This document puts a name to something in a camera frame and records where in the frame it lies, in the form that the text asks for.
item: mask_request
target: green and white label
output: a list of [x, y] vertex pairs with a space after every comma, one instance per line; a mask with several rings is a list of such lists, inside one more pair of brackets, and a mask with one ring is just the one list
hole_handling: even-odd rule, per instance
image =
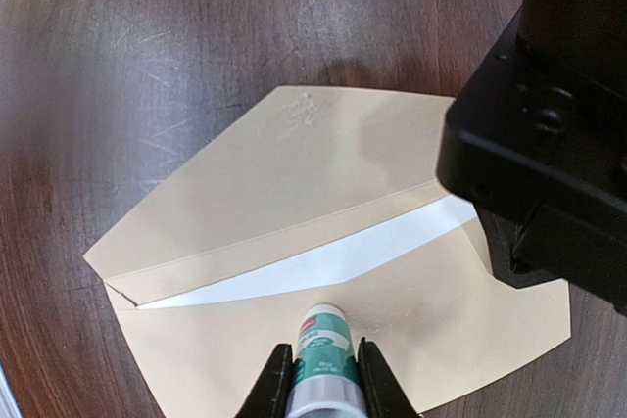
[[294, 385], [314, 376], [344, 377], [359, 385], [355, 352], [346, 322], [331, 313], [308, 318], [296, 348]]

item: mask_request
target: wooden table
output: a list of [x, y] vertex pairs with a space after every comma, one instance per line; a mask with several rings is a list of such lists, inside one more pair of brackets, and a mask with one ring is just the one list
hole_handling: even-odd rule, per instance
[[[0, 358], [24, 417], [161, 416], [81, 255], [196, 151], [279, 84], [455, 95], [519, 3], [0, 0]], [[572, 340], [427, 416], [627, 416], [627, 321], [573, 291]]]

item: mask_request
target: glue stick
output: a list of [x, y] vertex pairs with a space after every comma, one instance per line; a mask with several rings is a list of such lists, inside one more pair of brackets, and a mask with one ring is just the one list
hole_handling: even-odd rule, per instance
[[285, 416], [367, 418], [351, 332], [333, 305], [317, 305], [305, 315]]

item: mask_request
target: envelope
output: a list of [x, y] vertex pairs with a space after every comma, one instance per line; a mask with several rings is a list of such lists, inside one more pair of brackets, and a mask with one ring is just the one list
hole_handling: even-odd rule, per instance
[[233, 416], [322, 302], [377, 342], [416, 411], [568, 339], [567, 284], [495, 280], [472, 205], [437, 183], [450, 103], [279, 87], [89, 250], [168, 418]]

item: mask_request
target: red logo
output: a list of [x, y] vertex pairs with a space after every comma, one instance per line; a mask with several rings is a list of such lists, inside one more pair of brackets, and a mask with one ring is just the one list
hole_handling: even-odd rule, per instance
[[315, 317], [310, 318], [303, 324], [303, 327], [301, 327], [301, 334], [312, 328], [313, 325], [315, 325]]

